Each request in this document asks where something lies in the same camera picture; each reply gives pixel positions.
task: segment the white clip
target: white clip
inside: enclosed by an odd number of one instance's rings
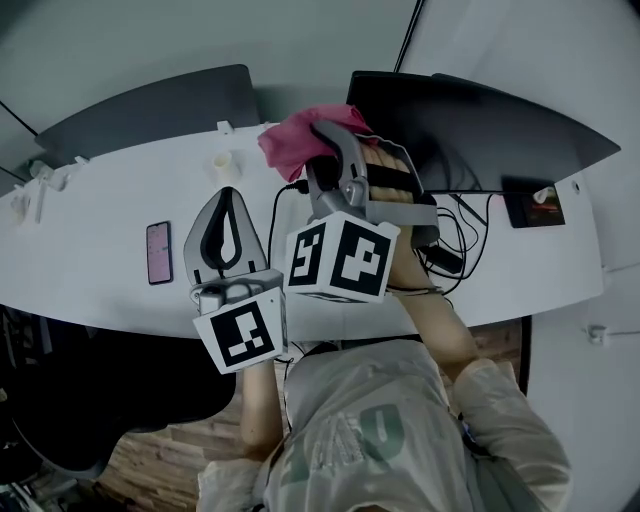
[[[222,135],[229,135],[233,133],[233,126],[231,126],[229,121],[218,121],[218,131]]]

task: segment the office chair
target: office chair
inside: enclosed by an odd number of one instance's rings
[[[220,375],[199,339],[101,330],[80,340],[68,325],[76,339],[14,369],[5,389],[22,439],[70,476],[99,476],[126,432],[205,419],[233,397],[235,375]]]

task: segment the white wall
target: white wall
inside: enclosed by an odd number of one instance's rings
[[[241,63],[280,120],[344,101],[355,69],[393,69],[414,5],[32,0],[0,34],[0,96],[41,131],[131,88]]]
[[[21,185],[22,181],[11,176],[11,174],[0,170],[0,197],[11,192],[13,190],[13,186],[16,184]]]
[[[620,144],[585,174],[604,264],[640,261],[640,19],[631,7],[625,0],[431,3],[403,70],[497,87]],[[440,36],[429,30],[442,25]],[[597,299],[534,317],[529,395],[573,463],[572,511],[621,510],[640,485],[640,336],[602,348],[581,330],[589,323],[640,330],[640,267],[607,281]]]

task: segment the white shirt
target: white shirt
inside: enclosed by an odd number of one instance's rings
[[[305,358],[285,392],[293,431],[282,455],[270,471],[263,467],[262,478],[257,463],[235,462],[235,471],[212,463],[200,478],[200,510],[237,512],[262,499],[269,511],[378,505],[390,512],[477,512],[461,427],[422,344],[395,340]],[[511,463],[541,509],[566,507],[566,456],[513,379],[481,360],[460,375],[454,397],[478,443]],[[242,490],[230,487],[241,482]],[[224,508],[225,495],[239,500],[235,508]]]

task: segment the black chair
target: black chair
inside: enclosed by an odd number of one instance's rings
[[[235,374],[220,375],[200,340],[99,331],[15,369],[5,389],[31,449],[86,479],[102,473],[126,432],[213,416],[235,387]]]
[[[74,114],[36,137],[60,165],[156,140],[260,123],[249,69],[241,64],[160,80]]]

